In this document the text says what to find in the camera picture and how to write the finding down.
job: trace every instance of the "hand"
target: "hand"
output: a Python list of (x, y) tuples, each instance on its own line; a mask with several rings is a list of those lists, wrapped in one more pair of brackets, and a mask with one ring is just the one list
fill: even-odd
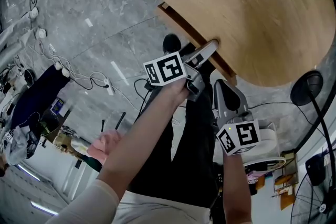
[(184, 86), (186, 79), (179, 79), (172, 83), (167, 84), (162, 88), (162, 92), (170, 96), (173, 99), (176, 106), (183, 103), (183, 101), (188, 97), (189, 91)]

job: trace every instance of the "wooden table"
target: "wooden table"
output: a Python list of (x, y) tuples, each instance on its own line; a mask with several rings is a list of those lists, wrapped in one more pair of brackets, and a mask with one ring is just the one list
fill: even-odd
[(313, 69), (336, 28), (333, 0), (164, 1), (199, 37), (219, 40), (212, 61), (225, 76), (232, 69), (259, 86), (295, 81)]

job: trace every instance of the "white box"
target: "white box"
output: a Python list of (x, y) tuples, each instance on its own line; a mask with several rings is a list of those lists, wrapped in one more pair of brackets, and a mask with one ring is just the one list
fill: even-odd
[(225, 124), (217, 138), (227, 155), (250, 151), (261, 141), (258, 120)]
[(164, 86), (175, 80), (187, 77), (178, 51), (146, 62), (143, 66), (153, 86)]

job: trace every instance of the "metal rod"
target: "metal rod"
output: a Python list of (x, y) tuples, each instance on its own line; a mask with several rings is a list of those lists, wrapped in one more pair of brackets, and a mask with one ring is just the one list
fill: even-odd
[(101, 121), (101, 132), (104, 131), (104, 124), (105, 124), (105, 120), (102, 120), (102, 121)]
[(310, 91), (308, 91), (308, 94), (309, 94), (311, 102), (313, 103), (313, 105), (315, 107), (317, 115), (318, 115), (318, 117), (321, 121), (321, 125), (322, 125), (323, 131), (324, 131), (324, 136), (325, 136), (325, 139), (327, 140), (328, 151), (329, 151), (329, 155), (330, 155), (331, 174), (332, 174), (331, 188), (332, 188), (332, 190), (334, 190), (335, 186), (336, 186), (336, 167), (335, 167), (335, 156), (334, 156), (332, 145), (331, 145), (331, 142), (330, 142), (329, 132), (328, 132), (326, 123), (324, 122), (321, 110), (320, 110), (319, 106), (317, 105), (314, 96), (311, 94)]
[(123, 118), (125, 117), (125, 115), (126, 115), (126, 112), (123, 112), (122, 115), (121, 115), (121, 117), (120, 117), (120, 120), (118, 121), (118, 123), (117, 123), (117, 125), (115, 127), (116, 130), (118, 129), (118, 127), (119, 127), (121, 121), (123, 120)]

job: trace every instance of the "black pants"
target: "black pants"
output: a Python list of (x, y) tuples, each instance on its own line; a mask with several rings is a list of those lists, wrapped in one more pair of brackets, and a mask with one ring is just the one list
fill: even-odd
[[(206, 208), (214, 204), (218, 188), (213, 166), (213, 90), (209, 78), (203, 79), (206, 89), (196, 102), (187, 102), (186, 124), (173, 161), (173, 126), (170, 122), (152, 154), (131, 182), (129, 191)], [(145, 109), (159, 91), (159, 88), (153, 91)]]
[(29, 125), (35, 132), (40, 117), (69, 81), (61, 70), (56, 70), (54, 65), (50, 66), (20, 97), (13, 111), (11, 129), (18, 125)]

